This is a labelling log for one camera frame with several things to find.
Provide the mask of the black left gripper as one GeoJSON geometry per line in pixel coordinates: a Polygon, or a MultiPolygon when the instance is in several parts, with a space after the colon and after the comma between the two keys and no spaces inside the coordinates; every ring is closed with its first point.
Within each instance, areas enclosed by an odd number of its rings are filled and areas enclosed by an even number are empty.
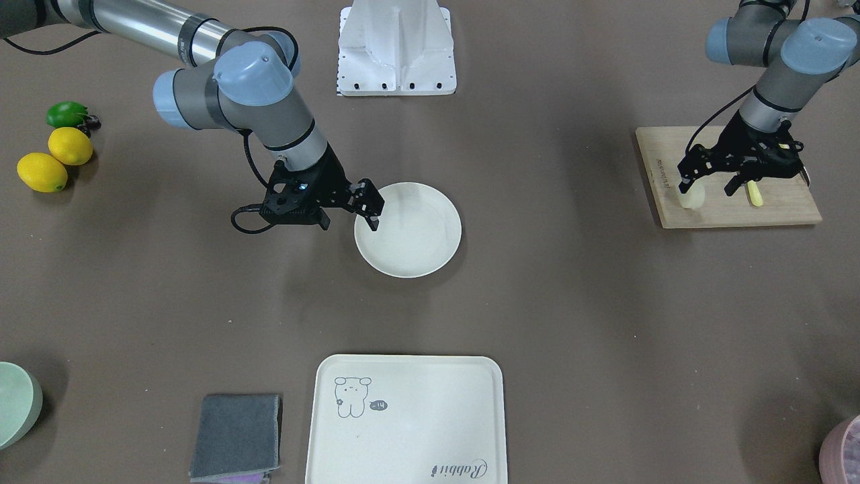
{"type": "Polygon", "coordinates": [[[775,132],[763,132],[748,125],[737,111],[712,148],[691,149],[678,164],[679,193],[685,195],[697,179],[716,172],[734,172],[724,186],[731,197],[747,181],[763,177],[790,179],[804,175],[800,153],[804,144],[790,134],[791,120],[777,123],[775,132]]]}

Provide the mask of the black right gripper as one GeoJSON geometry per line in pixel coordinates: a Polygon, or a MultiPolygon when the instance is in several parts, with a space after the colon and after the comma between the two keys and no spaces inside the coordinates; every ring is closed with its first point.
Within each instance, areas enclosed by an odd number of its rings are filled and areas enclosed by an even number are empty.
{"type": "Polygon", "coordinates": [[[291,171],[286,162],[288,159],[280,157],[274,163],[273,172],[271,172],[273,182],[296,178],[310,183],[320,206],[355,212],[356,216],[365,220],[372,232],[378,230],[379,216],[383,212],[385,203],[383,196],[368,178],[363,178],[356,184],[348,181],[340,160],[331,146],[326,147],[322,157],[310,168],[291,171]]]}

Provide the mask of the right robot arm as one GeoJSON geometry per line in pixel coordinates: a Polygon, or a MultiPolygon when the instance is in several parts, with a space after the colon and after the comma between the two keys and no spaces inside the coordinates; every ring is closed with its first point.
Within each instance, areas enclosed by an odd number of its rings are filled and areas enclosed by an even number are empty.
{"type": "Polygon", "coordinates": [[[295,86],[299,48],[289,31],[238,30],[165,1],[2,2],[3,39],[53,24],[83,28],[88,36],[113,34],[180,59],[183,67],[163,73],[153,87],[157,113],[169,125],[258,138],[275,159],[261,179],[266,195],[235,214],[254,212],[268,229],[328,229],[325,209],[340,208],[378,229],[383,196],[369,179],[347,180],[295,86]]]}

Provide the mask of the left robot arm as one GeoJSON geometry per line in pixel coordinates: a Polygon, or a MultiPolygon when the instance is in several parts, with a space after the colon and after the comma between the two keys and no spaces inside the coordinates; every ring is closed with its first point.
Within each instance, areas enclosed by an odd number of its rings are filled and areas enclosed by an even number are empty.
{"type": "Polygon", "coordinates": [[[789,19],[792,1],[742,1],[733,17],[707,34],[707,58],[764,69],[740,97],[712,147],[688,144],[679,162],[679,192],[702,177],[727,172],[733,196],[746,183],[805,175],[804,146],[790,134],[792,120],[819,89],[858,62],[857,13],[837,18],[789,19]]]}

